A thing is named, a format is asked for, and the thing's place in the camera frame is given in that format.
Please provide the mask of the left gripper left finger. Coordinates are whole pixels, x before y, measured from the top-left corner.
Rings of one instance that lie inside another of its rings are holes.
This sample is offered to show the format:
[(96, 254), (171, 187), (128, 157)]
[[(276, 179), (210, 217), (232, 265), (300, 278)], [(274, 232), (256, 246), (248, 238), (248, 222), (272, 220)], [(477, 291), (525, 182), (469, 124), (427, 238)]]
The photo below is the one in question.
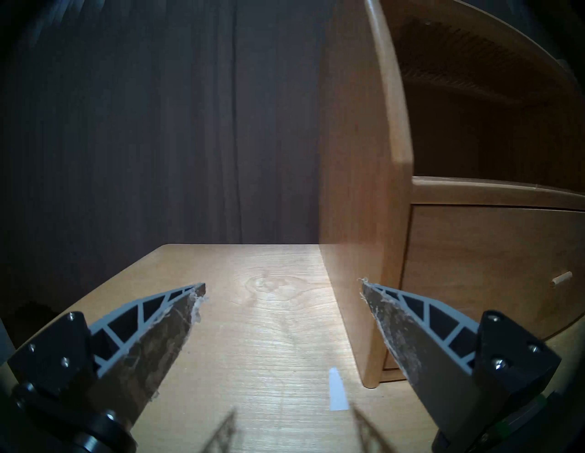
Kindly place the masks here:
[(68, 407), (135, 424), (201, 317), (206, 285), (135, 299), (87, 324), (69, 311), (8, 358), (18, 383)]

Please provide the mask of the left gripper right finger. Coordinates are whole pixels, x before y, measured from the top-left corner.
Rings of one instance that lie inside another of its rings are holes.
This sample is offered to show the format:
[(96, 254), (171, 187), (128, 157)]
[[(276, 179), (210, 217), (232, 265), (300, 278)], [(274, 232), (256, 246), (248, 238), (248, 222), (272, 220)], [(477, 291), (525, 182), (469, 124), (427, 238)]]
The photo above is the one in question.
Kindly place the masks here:
[(480, 322), (435, 299), (363, 280), (383, 341), (438, 432), (432, 450), (520, 450), (543, 427), (562, 359), (497, 310)]

